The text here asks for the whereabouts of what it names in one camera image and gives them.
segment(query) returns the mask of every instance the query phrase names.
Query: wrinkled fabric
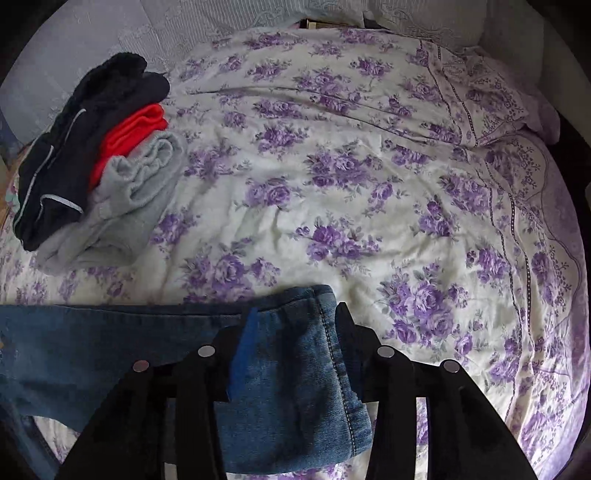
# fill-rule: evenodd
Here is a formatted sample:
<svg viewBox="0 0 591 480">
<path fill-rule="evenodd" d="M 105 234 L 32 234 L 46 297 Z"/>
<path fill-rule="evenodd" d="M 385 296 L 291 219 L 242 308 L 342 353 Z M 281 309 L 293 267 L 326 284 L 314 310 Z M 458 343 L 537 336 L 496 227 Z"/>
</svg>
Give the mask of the wrinkled fabric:
<svg viewBox="0 0 591 480">
<path fill-rule="evenodd" d="M 163 100 L 168 81 L 144 73 L 145 60 L 119 53 L 88 72 L 56 118 L 33 143 L 20 168 L 14 232 L 25 250 L 80 219 L 90 172 L 106 133 L 138 109 Z"/>
<path fill-rule="evenodd" d="M 330 284 L 383 343 L 460 361 L 552 479 L 589 390 L 584 252 L 560 172 L 522 128 L 551 141 L 556 112 L 497 66 L 372 30 L 203 45 L 169 75 L 189 162 L 138 261 L 48 278 L 5 228 L 0 299 L 235 301 Z M 427 441 L 421 404 L 417 478 Z M 361 479 L 367 460 L 298 475 Z"/>
<path fill-rule="evenodd" d="M 111 157 L 126 157 L 154 130 L 166 130 L 168 122 L 163 117 L 164 109 L 153 103 L 141 108 L 110 130 L 100 144 L 99 158 L 90 172 L 89 190 L 93 190 L 99 184 Z"/>
<path fill-rule="evenodd" d="M 59 275 L 77 268 L 132 264 L 148 243 L 187 163 L 185 139 L 156 131 L 129 158 L 111 157 L 90 209 L 45 240 L 37 268 Z"/>
<path fill-rule="evenodd" d="M 226 469 L 319 468 L 369 448 L 371 423 L 349 385 L 328 286 L 236 304 L 0 306 L 0 418 L 21 426 L 21 451 L 36 452 L 32 466 L 51 480 L 51 462 L 39 458 L 46 446 L 35 432 L 22 432 L 30 416 L 82 431 L 136 360 L 181 361 L 219 329 L 243 323 L 253 308 L 258 326 L 243 385 L 230 403 L 215 404 Z"/>
</svg>

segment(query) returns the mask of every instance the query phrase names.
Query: bed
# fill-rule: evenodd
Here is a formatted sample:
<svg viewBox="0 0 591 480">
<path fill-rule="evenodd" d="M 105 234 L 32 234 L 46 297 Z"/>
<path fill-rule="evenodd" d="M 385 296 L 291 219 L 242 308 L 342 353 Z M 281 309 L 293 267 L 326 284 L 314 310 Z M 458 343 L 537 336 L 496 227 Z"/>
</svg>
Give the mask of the bed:
<svg viewBox="0 0 591 480">
<path fill-rule="evenodd" d="M 198 46 L 168 77 L 189 157 L 140 259 L 48 277 L 12 234 L 13 205 L 0 301 L 237 301 L 326 283 L 383 343 L 460 361 L 554 478 L 585 413 L 589 299 L 544 145 L 558 115 L 536 89 L 475 51 L 358 29 L 250 30 Z M 75 433 L 37 423 L 63 459 Z M 363 478 L 368 459 L 278 477 Z"/>
</svg>

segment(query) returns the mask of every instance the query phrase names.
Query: gray clothing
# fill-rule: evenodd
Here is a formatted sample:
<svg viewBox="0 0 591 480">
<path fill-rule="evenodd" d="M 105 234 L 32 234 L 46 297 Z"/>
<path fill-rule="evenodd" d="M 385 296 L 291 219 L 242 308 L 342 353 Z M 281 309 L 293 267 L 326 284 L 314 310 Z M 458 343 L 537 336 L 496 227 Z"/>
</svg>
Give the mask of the gray clothing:
<svg viewBox="0 0 591 480">
<path fill-rule="evenodd" d="M 49 275 L 132 264 L 145 248 L 187 160 L 185 139 L 155 131 L 130 153 L 111 157 L 89 210 L 41 244 L 37 268 Z"/>
</svg>

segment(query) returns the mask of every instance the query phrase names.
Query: red clothing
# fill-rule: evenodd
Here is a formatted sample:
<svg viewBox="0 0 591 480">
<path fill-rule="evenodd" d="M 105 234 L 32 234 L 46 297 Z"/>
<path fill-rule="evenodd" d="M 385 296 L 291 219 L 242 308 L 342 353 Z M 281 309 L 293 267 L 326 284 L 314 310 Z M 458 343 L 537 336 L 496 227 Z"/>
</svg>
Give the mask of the red clothing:
<svg viewBox="0 0 591 480">
<path fill-rule="evenodd" d="M 168 122 L 163 118 L 164 109 L 152 103 L 127 117 L 113 127 L 100 144 L 99 158 L 90 174 L 89 191 L 99 183 L 107 162 L 113 155 L 127 156 L 154 130 L 165 130 Z"/>
</svg>

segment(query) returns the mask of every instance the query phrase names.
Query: stack of clothes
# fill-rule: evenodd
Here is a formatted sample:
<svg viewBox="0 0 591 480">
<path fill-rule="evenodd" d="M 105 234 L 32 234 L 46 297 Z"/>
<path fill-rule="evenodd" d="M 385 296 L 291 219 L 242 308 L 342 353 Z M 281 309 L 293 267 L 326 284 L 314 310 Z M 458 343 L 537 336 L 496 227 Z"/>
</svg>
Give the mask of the stack of clothes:
<svg viewBox="0 0 591 480">
<path fill-rule="evenodd" d="M 170 85 L 119 53 L 91 70 L 19 169 L 14 233 L 49 274 L 133 263 L 186 160 L 158 104 Z"/>
</svg>

